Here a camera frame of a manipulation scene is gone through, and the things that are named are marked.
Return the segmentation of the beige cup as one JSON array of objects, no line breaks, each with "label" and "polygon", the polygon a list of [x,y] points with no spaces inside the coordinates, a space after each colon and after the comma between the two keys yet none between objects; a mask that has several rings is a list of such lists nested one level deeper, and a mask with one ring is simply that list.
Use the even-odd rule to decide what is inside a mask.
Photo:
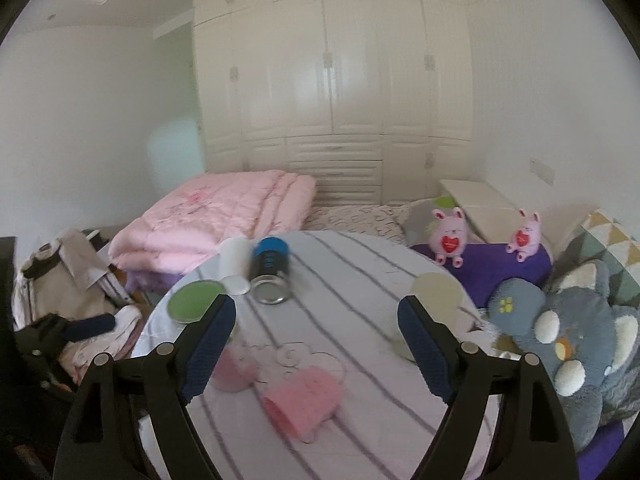
[{"label": "beige cup", "polygon": [[458,338],[472,325],[472,318],[463,311],[468,296],[448,272],[419,274],[406,290],[406,297],[409,296],[415,296],[435,322],[444,324]]}]

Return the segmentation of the pink paper cup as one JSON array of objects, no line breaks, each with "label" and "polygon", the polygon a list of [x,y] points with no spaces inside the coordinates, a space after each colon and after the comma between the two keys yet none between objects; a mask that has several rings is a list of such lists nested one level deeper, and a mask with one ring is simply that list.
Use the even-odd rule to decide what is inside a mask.
[{"label": "pink paper cup", "polygon": [[333,416],[342,396],[343,387],[333,375],[311,366],[269,386],[262,395],[262,408],[281,434],[304,440]]}]

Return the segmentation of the white paper cup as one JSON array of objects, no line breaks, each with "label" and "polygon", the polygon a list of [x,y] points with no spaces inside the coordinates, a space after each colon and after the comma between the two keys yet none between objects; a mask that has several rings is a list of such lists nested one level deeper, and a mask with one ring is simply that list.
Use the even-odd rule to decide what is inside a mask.
[{"label": "white paper cup", "polygon": [[250,257],[253,242],[246,237],[233,237],[219,247],[218,281],[232,296],[241,296],[250,290]]}]

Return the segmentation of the grey blue plush toy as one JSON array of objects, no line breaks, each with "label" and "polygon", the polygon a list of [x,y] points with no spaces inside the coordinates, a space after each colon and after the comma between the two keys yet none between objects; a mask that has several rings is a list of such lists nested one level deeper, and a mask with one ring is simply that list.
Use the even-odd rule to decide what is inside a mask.
[{"label": "grey blue plush toy", "polygon": [[546,290],[509,278],[487,304],[488,321],[522,353],[541,360],[559,397],[574,448],[601,425],[605,398],[639,347],[639,312],[610,304],[610,272],[587,261]]}]

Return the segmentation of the folded pink quilt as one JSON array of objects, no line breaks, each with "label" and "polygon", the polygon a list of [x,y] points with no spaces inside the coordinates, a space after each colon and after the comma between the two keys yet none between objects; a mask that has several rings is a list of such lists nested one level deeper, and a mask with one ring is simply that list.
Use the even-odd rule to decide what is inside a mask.
[{"label": "folded pink quilt", "polygon": [[108,256],[124,271],[184,275],[228,238],[299,230],[316,192],[315,178],[284,170],[200,174],[120,230]]}]

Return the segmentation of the purple pillow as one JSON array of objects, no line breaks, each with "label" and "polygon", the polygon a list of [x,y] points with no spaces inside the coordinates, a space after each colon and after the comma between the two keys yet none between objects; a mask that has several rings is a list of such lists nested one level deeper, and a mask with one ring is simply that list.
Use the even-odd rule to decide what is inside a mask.
[{"label": "purple pillow", "polygon": [[[416,245],[413,249],[435,262],[428,244]],[[462,257],[461,268],[454,268],[450,260],[442,267],[462,285],[475,307],[485,307],[498,285],[509,278],[541,285],[551,271],[551,259],[542,246],[536,255],[522,263],[516,261],[514,254],[506,252],[506,244],[466,244]]]}]

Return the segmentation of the blue and black metal can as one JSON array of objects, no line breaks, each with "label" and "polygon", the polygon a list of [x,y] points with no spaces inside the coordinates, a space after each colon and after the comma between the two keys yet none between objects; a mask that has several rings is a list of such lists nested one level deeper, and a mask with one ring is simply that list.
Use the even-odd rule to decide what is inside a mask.
[{"label": "blue and black metal can", "polygon": [[279,237],[266,237],[250,259],[250,293],[261,304],[280,304],[290,296],[290,248]]}]

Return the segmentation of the striped grey table cloth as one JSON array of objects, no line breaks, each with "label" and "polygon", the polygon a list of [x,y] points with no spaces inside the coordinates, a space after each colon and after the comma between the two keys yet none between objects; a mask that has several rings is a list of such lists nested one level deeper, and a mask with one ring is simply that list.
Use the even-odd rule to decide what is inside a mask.
[{"label": "striped grey table cloth", "polygon": [[[235,300],[241,346],[260,366],[255,385],[214,386],[189,415],[226,479],[408,479],[446,411],[420,370],[394,345],[399,301],[434,262],[382,237],[292,232],[291,297],[265,306]],[[260,398],[306,367],[332,374],[344,394],[336,413],[304,440],[283,437]]]}]

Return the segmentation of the right pink plush bunny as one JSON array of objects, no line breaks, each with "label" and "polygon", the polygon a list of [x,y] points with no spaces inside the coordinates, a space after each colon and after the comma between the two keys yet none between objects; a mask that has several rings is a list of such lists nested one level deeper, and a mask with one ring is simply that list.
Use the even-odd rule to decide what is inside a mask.
[{"label": "right pink plush bunny", "polygon": [[518,263],[533,257],[541,242],[541,218],[538,212],[528,214],[524,209],[518,211],[523,223],[516,229],[506,245],[506,252],[514,254]]}]

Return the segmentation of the pink plush bunny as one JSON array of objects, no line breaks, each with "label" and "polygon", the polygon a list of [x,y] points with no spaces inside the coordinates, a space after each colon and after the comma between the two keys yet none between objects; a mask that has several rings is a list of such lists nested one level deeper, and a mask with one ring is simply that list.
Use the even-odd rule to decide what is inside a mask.
[{"label": "pink plush bunny", "polygon": [[434,252],[435,262],[444,266],[450,260],[454,268],[461,268],[462,255],[468,244],[468,226],[464,212],[459,207],[454,207],[451,214],[434,209],[433,216],[438,220],[438,225],[428,240],[428,246]]},{"label": "pink plush bunny", "polygon": [[518,211],[523,223],[516,229],[506,245],[506,252],[514,254],[518,263],[533,257],[541,242],[541,218],[538,212],[528,214],[524,209]]}]

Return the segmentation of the triangle pattern cushion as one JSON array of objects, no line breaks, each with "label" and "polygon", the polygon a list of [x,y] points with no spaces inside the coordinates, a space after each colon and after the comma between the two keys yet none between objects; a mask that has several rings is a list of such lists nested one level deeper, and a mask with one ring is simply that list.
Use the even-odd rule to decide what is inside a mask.
[{"label": "triangle pattern cushion", "polygon": [[560,278],[590,260],[608,268],[611,304],[639,307],[639,242],[603,209],[588,214],[570,234],[550,278]]}]

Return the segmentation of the left pink plush bunny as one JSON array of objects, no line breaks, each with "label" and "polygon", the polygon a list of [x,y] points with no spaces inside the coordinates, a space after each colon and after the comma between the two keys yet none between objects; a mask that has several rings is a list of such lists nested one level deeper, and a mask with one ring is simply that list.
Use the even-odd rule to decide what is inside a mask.
[{"label": "left pink plush bunny", "polygon": [[450,260],[454,268],[461,268],[462,255],[468,244],[468,226],[464,212],[459,207],[454,207],[451,214],[434,209],[433,216],[438,220],[438,225],[428,240],[428,246],[434,252],[435,262],[444,266]]}]

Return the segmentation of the white headboard box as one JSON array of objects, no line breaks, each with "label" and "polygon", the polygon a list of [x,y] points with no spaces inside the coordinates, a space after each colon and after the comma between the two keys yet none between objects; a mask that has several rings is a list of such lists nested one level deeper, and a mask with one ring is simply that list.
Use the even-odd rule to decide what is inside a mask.
[{"label": "white headboard box", "polygon": [[445,179],[439,184],[486,243],[506,244],[523,222],[518,208],[485,182]]}]

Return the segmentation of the grey cushion with green spot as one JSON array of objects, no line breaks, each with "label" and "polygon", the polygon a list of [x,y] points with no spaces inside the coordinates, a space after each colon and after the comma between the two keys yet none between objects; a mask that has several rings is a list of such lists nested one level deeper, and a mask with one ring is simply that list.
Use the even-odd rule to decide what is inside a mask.
[{"label": "grey cushion with green spot", "polygon": [[409,246],[427,244],[439,220],[434,216],[434,210],[439,209],[444,214],[451,214],[457,206],[449,195],[436,198],[424,198],[409,204],[408,210],[398,223],[404,231],[406,242]]}]

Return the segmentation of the heart pattern bed sheet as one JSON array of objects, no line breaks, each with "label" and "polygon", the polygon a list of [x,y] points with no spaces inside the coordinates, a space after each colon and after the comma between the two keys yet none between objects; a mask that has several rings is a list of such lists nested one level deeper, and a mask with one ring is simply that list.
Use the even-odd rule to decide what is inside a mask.
[{"label": "heart pattern bed sheet", "polygon": [[401,220],[407,206],[346,205],[314,207],[304,222],[305,231],[340,231],[368,234],[407,244]]}]

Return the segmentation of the white wardrobe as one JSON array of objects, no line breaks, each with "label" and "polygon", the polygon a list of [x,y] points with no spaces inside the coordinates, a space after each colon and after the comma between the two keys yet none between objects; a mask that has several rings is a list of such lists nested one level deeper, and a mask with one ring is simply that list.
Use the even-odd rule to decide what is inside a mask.
[{"label": "white wardrobe", "polygon": [[472,168],[463,0],[193,0],[210,171],[309,174],[327,205],[401,204]]}]

